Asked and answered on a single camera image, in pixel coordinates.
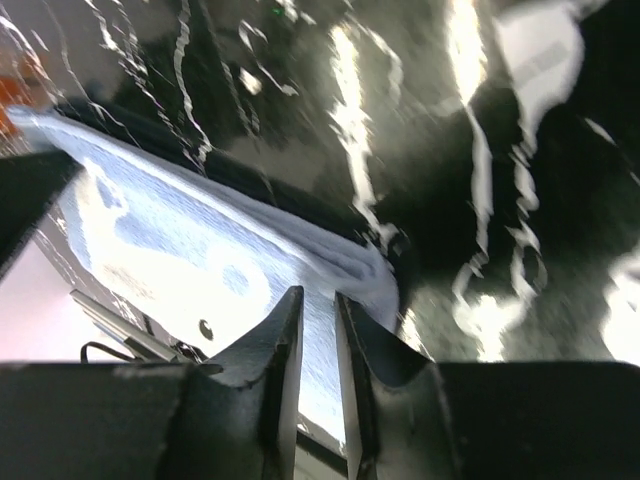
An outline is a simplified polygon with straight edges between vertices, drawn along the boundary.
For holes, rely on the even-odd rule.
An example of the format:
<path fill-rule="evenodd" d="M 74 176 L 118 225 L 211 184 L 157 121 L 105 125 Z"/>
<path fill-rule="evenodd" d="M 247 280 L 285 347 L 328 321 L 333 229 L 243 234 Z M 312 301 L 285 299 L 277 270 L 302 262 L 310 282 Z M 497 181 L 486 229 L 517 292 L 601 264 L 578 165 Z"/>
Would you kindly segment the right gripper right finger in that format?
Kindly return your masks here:
<path fill-rule="evenodd" d="M 337 296 L 352 479 L 635 479 L 639 370 L 433 362 Z"/>

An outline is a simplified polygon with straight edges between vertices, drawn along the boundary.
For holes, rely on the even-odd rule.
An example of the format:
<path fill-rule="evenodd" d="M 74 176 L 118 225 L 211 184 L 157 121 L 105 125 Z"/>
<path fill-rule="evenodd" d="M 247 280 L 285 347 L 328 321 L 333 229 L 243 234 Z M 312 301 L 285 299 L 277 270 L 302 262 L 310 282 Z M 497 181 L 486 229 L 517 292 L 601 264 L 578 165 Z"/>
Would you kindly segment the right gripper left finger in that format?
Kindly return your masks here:
<path fill-rule="evenodd" d="M 290 479 L 304 291 L 203 364 L 5 364 L 5 479 Z"/>

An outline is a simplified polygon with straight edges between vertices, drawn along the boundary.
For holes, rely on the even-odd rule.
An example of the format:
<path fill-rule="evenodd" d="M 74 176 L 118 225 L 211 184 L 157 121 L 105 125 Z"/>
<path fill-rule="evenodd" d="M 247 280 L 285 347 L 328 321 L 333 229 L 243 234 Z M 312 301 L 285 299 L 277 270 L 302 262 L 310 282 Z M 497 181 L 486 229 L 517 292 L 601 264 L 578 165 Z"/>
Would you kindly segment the light blue towel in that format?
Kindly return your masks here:
<path fill-rule="evenodd" d="M 387 329 L 399 294 L 391 267 L 359 245 L 54 111 L 13 107 L 32 144 L 81 172 L 59 206 L 76 259 L 172 337 L 215 355 L 252 329 L 292 286 L 304 290 L 299 411 L 345 439 L 334 296 Z"/>

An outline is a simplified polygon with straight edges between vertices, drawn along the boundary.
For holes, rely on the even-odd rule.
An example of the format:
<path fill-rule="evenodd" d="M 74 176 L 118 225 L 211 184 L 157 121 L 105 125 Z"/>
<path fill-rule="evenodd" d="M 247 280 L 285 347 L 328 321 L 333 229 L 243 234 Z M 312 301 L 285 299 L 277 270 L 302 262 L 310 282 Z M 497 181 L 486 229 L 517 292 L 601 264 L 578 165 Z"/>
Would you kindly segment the orange white patterned towel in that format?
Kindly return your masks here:
<path fill-rule="evenodd" d="M 19 105 L 43 107 L 49 103 L 44 86 L 42 57 L 37 54 L 1 49 L 1 136 L 13 137 L 17 129 L 9 120 L 6 109 Z"/>

